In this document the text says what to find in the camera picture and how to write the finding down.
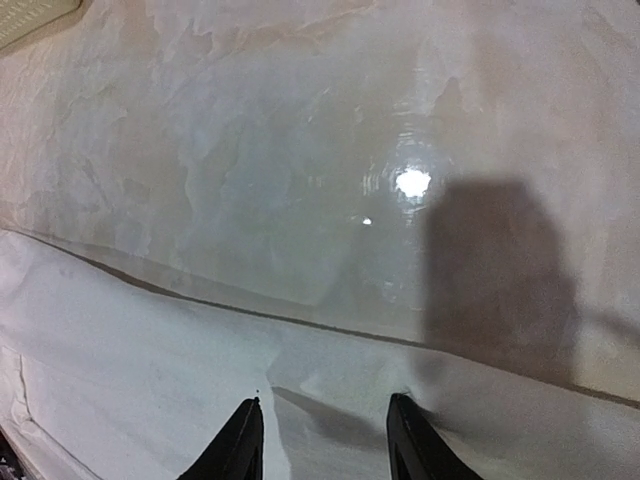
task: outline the beige plastic basket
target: beige plastic basket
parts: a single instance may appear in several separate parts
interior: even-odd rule
[[[62,15],[82,0],[0,0],[0,48]]]

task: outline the beige marble surface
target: beige marble surface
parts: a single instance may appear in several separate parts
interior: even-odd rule
[[[0,107],[6,228],[640,400],[633,0],[86,1]]]

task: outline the bright white light spot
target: bright white light spot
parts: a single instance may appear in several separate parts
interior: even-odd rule
[[[396,178],[396,189],[404,193],[407,198],[420,198],[429,188],[431,175],[420,170],[407,169]]]

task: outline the glossy tile surface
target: glossy tile surface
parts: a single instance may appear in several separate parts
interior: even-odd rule
[[[640,399],[640,7],[95,0],[0,53],[5,226]]]

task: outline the black pointed object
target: black pointed object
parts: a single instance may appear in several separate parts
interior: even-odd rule
[[[393,480],[482,480],[453,453],[406,395],[391,396],[387,438]]]
[[[178,480],[262,480],[263,443],[260,402],[244,400]]]

